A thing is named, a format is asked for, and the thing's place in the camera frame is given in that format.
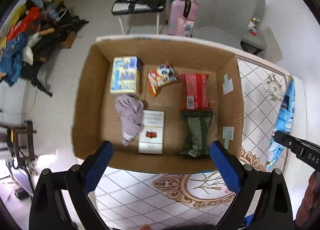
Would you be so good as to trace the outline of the leaning beige panel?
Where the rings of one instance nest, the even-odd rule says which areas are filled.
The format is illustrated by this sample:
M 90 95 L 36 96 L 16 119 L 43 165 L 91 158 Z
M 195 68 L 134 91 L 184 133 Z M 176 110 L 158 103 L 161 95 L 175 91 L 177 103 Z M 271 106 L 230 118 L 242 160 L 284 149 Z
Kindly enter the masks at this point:
M 266 49 L 258 53 L 257 56 L 276 64 L 283 59 L 283 55 L 270 27 L 264 30 L 263 37 L 266 42 Z

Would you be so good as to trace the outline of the grey chair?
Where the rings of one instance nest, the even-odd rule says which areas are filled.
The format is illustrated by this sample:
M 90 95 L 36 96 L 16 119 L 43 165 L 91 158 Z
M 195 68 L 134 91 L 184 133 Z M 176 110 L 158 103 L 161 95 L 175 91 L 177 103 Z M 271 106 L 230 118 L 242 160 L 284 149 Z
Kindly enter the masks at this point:
M 200 0 L 192 37 L 242 49 L 241 40 L 256 3 L 257 0 Z
M 257 0 L 254 14 L 248 24 L 247 31 L 241 40 L 242 48 L 254 49 L 253 54 L 257 55 L 266 49 L 266 42 L 263 34 L 259 30 L 259 24 L 265 13 L 265 0 Z

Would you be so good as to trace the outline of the yellow blue tissue pack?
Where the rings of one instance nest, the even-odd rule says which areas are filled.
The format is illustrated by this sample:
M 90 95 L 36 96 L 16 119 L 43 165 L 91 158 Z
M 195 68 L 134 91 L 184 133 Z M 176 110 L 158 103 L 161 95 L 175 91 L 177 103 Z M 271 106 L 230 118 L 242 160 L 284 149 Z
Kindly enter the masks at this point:
M 138 95 L 140 64 L 140 59 L 136 56 L 115 57 L 112 66 L 110 93 Z

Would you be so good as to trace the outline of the orange cartoon snack bag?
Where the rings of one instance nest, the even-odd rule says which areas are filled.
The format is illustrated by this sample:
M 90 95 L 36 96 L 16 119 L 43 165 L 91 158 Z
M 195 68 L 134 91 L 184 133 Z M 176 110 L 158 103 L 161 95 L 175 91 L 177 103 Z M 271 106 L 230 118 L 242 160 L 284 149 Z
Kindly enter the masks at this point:
M 156 97 L 161 88 L 177 81 L 177 76 L 168 61 L 154 69 L 148 69 L 148 85 L 151 97 Z

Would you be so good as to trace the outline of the pink suitcase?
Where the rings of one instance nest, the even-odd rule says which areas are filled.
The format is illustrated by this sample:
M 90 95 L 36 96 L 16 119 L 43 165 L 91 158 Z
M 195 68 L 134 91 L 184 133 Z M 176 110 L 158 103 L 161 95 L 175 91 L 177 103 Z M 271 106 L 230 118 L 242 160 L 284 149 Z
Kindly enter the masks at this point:
M 168 33 L 189 36 L 198 9 L 195 0 L 169 0 Z

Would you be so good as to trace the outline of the near grey chair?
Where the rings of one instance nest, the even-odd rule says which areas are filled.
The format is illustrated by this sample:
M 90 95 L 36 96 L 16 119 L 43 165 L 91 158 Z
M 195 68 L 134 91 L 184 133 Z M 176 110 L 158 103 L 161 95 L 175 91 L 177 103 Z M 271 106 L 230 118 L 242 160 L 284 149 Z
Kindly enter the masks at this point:
M 242 49 L 241 40 L 256 3 L 257 0 L 200 0 L 192 37 Z

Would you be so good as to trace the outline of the brown cardboard box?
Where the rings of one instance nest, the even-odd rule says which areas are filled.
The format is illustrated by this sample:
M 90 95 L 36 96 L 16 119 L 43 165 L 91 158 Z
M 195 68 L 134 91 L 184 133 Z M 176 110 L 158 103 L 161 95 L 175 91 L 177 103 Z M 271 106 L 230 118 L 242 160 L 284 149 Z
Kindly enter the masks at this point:
M 136 56 L 142 62 L 138 98 L 147 109 L 163 111 L 163 153 L 141 154 L 138 142 L 128 146 L 121 142 L 121 121 L 110 93 L 112 64 L 115 57 Z M 238 62 L 234 53 L 213 42 L 194 39 L 164 39 L 161 36 L 135 38 L 120 36 L 102 40 L 88 51 L 75 101 L 72 144 L 74 155 L 85 159 L 104 141 L 113 145 L 110 162 L 113 168 L 144 173 L 189 174 L 215 170 L 209 156 L 181 154 L 187 137 L 187 122 L 181 117 L 185 105 L 184 84 L 164 86 L 159 95 L 148 91 L 149 69 L 168 61 L 177 74 L 207 74 L 207 97 L 214 112 L 209 129 L 209 142 L 224 142 L 223 129 L 234 129 L 227 150 L 238 156 L 244 126 L 244 100 Z

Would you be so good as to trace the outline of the long blue snack packet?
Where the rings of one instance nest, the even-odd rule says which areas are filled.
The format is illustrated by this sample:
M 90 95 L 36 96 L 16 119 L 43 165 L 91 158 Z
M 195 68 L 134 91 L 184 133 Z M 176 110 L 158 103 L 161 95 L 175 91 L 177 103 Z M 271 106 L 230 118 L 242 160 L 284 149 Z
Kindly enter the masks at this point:
M 287 134 L 291 133 L 295 113 L 295 93 L 295 81 L 291 78 L 287 84 L 273 133 L 278 130 Z M 279 144 L 272 136 L 268 149 L 267 163 L 265 166 L 266 171 L 271 171 L 281 157 L 283 150 L 284 146 Z

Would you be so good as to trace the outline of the far grey chair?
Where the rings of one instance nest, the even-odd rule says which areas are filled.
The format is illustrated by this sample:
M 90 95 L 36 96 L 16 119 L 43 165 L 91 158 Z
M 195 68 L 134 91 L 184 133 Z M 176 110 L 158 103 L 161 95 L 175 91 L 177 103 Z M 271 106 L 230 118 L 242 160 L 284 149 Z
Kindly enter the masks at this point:
M 259 30 L 259 24 L 265 13 L 265 0 L 257 0 L 254 14 L 248 24 L 247 31 L 241 40 L 242 48 L 254 49 L 253 54 L 257 55 L 266 49 L 266 42 L 263 34 Z

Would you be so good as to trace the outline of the purple knitted cloth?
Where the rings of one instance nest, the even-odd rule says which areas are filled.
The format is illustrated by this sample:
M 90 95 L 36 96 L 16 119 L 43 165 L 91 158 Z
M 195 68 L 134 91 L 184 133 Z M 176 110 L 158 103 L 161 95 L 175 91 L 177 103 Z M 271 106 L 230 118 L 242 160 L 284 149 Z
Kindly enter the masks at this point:
M 122 144 L 128 146 L 143 130 L 143 103 L 130 95 L 116 97 L 115 108 L 120 115 Z

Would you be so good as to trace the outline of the red snack packet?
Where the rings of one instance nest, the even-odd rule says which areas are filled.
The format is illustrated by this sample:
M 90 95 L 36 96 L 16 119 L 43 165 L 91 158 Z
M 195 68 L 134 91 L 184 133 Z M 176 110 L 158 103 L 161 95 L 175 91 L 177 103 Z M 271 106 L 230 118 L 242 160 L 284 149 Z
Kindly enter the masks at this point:
M 206 81 L 208 74 L 180 74 L 179 79 L 184 83 L 185 100 L 181 110 L 204 111 L 211 110 L 208 101 Z

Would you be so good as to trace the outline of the green snack packet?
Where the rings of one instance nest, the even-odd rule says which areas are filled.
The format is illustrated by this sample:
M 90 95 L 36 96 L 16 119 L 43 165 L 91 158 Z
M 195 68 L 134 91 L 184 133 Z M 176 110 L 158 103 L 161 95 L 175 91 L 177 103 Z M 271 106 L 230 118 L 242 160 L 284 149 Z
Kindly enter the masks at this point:
M 181 117 L 188 125 L 187 136 L 181 150 L 181 155 L 191 157 L 209 155 L 208 136 L 213 115 L 212 110 L 181 112 Z

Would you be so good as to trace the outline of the items on grey chair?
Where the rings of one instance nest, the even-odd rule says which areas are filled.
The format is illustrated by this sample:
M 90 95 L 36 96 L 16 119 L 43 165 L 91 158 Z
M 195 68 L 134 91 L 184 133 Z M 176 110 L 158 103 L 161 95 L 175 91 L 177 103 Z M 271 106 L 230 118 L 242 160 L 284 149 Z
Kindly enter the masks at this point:
M 256 17 L 252 17 L 249 24 L 248 24 L 247 30 L 253 36 L 256 36 L 258 34 L 259 23 L 260 23 L 260 19 L 258 19 Z

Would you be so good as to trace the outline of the white card box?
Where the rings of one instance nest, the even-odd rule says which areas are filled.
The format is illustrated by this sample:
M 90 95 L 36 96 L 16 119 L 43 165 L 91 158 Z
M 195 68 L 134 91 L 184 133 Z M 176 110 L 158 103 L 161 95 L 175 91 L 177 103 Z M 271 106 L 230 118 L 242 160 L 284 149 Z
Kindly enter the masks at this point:
M 164 112 L 144 110 L 143 130 L 139 134 L 138 152 L 163 154 Z

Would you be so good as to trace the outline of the patterned floral table mat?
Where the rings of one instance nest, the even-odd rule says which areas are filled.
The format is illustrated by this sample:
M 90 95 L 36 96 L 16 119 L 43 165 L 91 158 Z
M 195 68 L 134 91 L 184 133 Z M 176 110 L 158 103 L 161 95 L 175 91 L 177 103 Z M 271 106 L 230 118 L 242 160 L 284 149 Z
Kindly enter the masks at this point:
M 282 75 L 239 60 L 244 97 L 240 161 L 264 169 L 280 102 L 267 88 L 285 88 Z M 111 229 L 153 229 L 217 224 L 234 198 L 216 171 L 191 175 L 148 174 L 107 168 L 91 199 Z

